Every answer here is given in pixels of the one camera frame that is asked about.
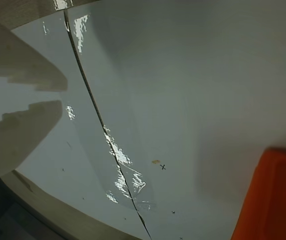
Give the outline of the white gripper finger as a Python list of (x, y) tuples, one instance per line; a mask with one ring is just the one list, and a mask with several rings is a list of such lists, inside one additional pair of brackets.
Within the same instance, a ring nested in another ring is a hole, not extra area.
[(34, 85), (38, 91), (68, 89), (64, 74), (38, 51), (0, 24), (0, 77), (10, 83)]
[(0, 177), (15, 170), (62, 117), (59, 100), (33, 103), (24, 111), (5, 113), (0, 121)]

